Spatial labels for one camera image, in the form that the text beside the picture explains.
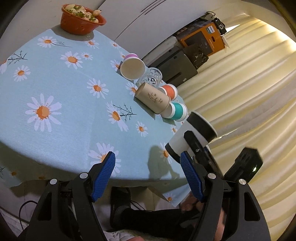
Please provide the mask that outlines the person's right hand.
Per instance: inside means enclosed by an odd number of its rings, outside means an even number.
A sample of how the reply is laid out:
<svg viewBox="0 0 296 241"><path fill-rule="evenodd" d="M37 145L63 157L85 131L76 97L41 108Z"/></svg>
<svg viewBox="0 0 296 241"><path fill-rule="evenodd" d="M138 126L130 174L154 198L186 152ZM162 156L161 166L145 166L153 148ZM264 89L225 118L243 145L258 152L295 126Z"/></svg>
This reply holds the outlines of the person's right hand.
<svg viewBox="0 0 296 241"><path fill-rule="evenodd" d="M197 198L195 198L193 194L190 192L187 198L183 202L181 202L180 209L182 211L190 211L194 207L197 208L199 211L201 211L203 208L203 203L198 201ZM224 219L225 219L225 212L223 209L221 209L214 240L222 239L222 235L225 228Z"/></svg>

